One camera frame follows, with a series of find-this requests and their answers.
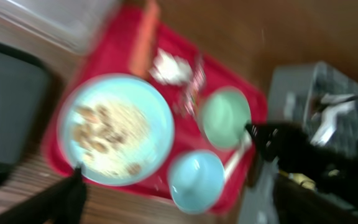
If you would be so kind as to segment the red snack wrapper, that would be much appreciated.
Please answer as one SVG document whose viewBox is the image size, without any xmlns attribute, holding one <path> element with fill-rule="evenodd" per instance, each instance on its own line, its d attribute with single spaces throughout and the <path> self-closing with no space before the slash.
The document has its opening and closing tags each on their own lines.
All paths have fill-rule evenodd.
<svg viewBox="0 0 358 224">
<path fill-rule="evenodd" d="M 182 117 L 194 116 L 200 100 L 200 92 L 206 84 L 204 72 L 204 55 L 199 54 L 195 60 L 193 76 L 186 85 L 179 100 L 173 105 L 174 112 Z"/>
</svg>

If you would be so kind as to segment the black tray bin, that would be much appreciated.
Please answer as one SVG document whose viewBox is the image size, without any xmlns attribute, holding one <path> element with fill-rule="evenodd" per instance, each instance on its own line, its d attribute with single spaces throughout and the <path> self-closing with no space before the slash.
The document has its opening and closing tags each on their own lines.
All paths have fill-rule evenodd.
<svg viewBox="0 0 358 224">
<path fill-rule="evenodd" d="M 25 151 L 51 79 L 39 58 L 0 43 L 0 185 Z"/>
</svg>

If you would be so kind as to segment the orange carrot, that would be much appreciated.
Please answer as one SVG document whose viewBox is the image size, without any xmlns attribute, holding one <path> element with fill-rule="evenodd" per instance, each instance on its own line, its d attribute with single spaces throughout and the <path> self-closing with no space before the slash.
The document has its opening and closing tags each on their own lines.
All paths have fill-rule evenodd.
<svg viewBox="0 0 358 224">
<path fill-rule="evenodd" d="M 144 80 L 149 77 L 159 17 L 158 2 L 156 0 L 146 1 L 129 60 L 129 71 Z"/>
</svg>

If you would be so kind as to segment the grey dishwasher rack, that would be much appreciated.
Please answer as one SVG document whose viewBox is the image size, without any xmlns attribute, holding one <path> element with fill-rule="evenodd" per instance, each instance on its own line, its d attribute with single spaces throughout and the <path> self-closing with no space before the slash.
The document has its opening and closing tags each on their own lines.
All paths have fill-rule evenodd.
<svg viewBox="0 0 358 224">
<path fill-rule="evenodd" d="M 327 64 L 277 67 L 266 121 L 245 125 L 262 170 L 242 223 L 358 223 L 358 83 Z"/>
</svg>

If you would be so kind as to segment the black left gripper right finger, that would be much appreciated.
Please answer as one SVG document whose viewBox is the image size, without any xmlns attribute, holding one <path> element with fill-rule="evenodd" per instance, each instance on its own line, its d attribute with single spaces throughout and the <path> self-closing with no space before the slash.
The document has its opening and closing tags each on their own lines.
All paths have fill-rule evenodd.
<svg viewBox="0 0 358 224">
<path fill-rule="evenodd" d="M 290 123 L 252 123 L 244 129 L 267 162 L 277 161 L 287 174 L 303 174 L 317 189 L 332 193 L 358 212 L 358 158 L 348 159 L 312 145 L 303 130 Z M 280 176 L 273 187 L 280 223 L 358 223 L 358 216 Z"/>
</svg>

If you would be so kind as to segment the clear plastic bin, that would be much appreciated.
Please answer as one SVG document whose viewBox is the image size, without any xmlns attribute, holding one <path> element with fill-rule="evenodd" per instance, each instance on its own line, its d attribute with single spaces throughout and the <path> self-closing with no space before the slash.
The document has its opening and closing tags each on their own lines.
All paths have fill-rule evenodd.
<svg viewBox="0 0 358 224">
<path fill-rule="evenodd" d="M 121 4 L 121 0 L 0 0 L 0 17 L 82 55 Z"/>
</svg>

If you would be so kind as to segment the crumpled white tissue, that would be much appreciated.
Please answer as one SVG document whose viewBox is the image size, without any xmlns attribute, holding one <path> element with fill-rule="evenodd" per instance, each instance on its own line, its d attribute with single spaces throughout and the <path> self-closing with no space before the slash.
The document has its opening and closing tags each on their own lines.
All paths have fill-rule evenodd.
<svg viewBox="0 0 358 224">
<path fill-rule="evenodd" d="M 180 86 L 190 81 L 193 76 L 192 68 L 187 60 L 163 49 L 157 50 L 157 56 L 149 72 L 157 82 L 163 85 Z"/>
</svg>

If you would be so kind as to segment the light blue bowl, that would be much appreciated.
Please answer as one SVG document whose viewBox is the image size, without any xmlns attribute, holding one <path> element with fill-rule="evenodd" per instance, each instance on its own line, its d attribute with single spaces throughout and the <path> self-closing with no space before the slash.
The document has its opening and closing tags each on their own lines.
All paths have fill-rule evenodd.
<svg viewBox="0 0 358 224">
<path fill-rule="evenodd" d="M 224 166 L 211 151 L 191 151 L 175 158 L 167 180 L 177 208 L 187 214 L 200 214 L 219 200 L 224 189 Z"/>
</svg>

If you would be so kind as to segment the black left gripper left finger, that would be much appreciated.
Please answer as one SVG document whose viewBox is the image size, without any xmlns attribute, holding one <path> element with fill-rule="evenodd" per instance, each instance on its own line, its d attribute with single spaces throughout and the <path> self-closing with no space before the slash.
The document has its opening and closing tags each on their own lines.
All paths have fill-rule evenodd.
<svg viewBox="0 0 358 224">
<path fill-rule="evenodd" d="M 0 214 L 0 224 L 79 224 L 87 198 L 82 166 L 36 196 Z"/>
</svg>

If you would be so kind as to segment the red plastic tray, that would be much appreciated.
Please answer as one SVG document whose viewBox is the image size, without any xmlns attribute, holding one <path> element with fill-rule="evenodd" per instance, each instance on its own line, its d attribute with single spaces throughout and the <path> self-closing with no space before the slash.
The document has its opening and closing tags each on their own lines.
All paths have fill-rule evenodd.
<svg viewBox="0 0 358 224">
<path fill-rule="evenodd" d="M 93 77 L 99 77 L 105 73 L 125 72 L 126 63 L 129 60 L 129 52 L 138 32 L 138 25 L 142 18 L 142 11 L 136 6 L 126 5 L 122 7 L 117 16 L 108 22 L 107 28 L 98 42 L 94 52 L 88 57 L 83 71 L 74 76 L 71 85 L 66 89 L 58 108 L 48 126 L 43 140 L 43 153 L 48 164 L 61 175 L 70 175 L 71 165 L 67 163 L 58 145 L 57 125 L 58 115 L 63 102 L 73 93 L 77 87 Z M 267 118 L 267 101 L 264 94 L 241 79 L 211 57 L 204 57 L 204 70 L 206 72 L 206 86 L 203 94 L 208 96 L 213 91 L 224 86 L 233 86 L 240 90 L 247 98 L 250 105 L 251 118 L 254 121 L 265 121 Z M 175 141 L 167 162 L 159 170 L 138 184 L 117 187 L 118 191 L 130 194 L 139 194 L 145 197 L 162 199 L 168 202 L 172 198 L 167 187 L 167 170 L 173 158 L 186 150 L 208 149 L 215 152 L 218 157 L 227 162 L 231 157 L 230 152 L 222 152 L 215 149 L 202 137 L 196 122 L 191 118 L 174 117 Z M 248 175 L 255 149 L 250 148 L 234 169 L 231 178 L 226 184 L 219 200 L 210 209 L 213 214 L 227 213 L 236 203 L 241 188 Z"/>
</svg>

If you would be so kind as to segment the light blue plate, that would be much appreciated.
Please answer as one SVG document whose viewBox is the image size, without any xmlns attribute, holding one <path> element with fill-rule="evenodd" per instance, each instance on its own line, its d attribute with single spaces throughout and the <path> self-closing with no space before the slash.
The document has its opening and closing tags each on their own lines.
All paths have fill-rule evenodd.
<svg viewBox="0 0 358 224">
<path fill-rule="evenodd" d="M 102 185 L 128 186 L 158 171 L 175 137 L 168 103 L 131 75 L 101 75 L 75 88 L 57 120 L 60 154 Z"/>
</svg>

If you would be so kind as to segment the mint green bowl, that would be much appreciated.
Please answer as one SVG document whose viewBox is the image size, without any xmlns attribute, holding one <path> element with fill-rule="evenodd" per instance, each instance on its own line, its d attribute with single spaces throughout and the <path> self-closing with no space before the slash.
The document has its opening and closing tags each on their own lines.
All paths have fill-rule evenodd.
<svg viewBox="0 0 358 224">
<path fill-rule="evenodd" d="M 251 120 L 247 98 L 232 86 L 214 91 L 202 102 L 196 115 L 200 132 L 220 151 L 250 147 L 251 138 L 246 125 Z"/>
</svg>

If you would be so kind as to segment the white plastic spoon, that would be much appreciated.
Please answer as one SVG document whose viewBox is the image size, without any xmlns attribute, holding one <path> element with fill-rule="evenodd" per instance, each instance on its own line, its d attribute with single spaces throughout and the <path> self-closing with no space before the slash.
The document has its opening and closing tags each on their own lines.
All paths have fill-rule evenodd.
<svg viewBox="0 0 358 224">
<path fill-rule="evenodd" d="M 241 138 L 240 145 L 230 159 L 226 162 L 224 166 L 224 181 L 227 182 L 230 178 L 236 167 L 238 166 L 243 155 L 249 150 L 252 145 L 252 138 L 248 131 L 244 132 L 243 137 Z"/>
</svg>

